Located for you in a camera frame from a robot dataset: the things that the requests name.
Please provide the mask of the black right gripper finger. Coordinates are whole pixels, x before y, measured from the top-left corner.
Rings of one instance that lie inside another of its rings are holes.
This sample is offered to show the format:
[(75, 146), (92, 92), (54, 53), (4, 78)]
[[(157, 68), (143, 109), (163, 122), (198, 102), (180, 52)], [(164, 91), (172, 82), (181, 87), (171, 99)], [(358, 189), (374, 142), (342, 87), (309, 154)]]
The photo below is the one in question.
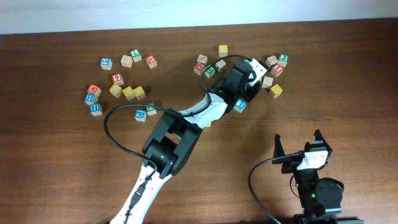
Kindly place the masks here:
[(274, 153), (273, 153), (273, 161), (272, 164), (281, 164), (283, 163), (285, 156), (284, 149), (282, 147), (282, 143), (280, 141), (280, 135), (275, 134), (274, 136)]
[(319, 129), (316, 129), (316, 130), (315, 130), (314, 136), (315, 136), (315, 140), (316, 140), (316, 141), (325, 142), (325, 139), (324, 139), (324, 137), (322, 136), (321, 131), (320, 131)]

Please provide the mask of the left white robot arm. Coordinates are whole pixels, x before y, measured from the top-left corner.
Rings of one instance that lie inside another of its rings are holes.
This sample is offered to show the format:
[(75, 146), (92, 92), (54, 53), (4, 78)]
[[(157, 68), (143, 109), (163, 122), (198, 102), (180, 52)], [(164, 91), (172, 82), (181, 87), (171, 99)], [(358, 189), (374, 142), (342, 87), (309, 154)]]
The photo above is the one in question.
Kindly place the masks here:
[(164, 110), (139, 154), (143, 164), (137, 182), (111, 223), (142, 223), (160, 189), (187, 163), (203, 128), (229, 113), (239, 99), (250, 102), (269, 69), (261, 60), (240, 55), (227, 77), (205, 89), (200, 102), (182, 111)]

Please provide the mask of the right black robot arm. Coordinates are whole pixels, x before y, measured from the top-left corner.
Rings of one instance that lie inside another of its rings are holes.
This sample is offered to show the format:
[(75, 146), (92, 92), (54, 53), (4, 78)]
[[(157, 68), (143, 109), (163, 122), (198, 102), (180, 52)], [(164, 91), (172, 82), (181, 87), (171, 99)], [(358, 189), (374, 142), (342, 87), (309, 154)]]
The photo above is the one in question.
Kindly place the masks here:
[(342, 212), (344, 184), (330, 177), (319, 178), (318, 171), (328, 164), (332, 149), (320, 130), (314, 132), (315, 139), (305, 143), (304, 150), (286, 154), (275, 135), (273, 164), (282, 166), (282, 174), (292, 174), (302, 206), (302, 214), (293, 217), (294, 223), (364, 223), (358, 218), (338, 219)]

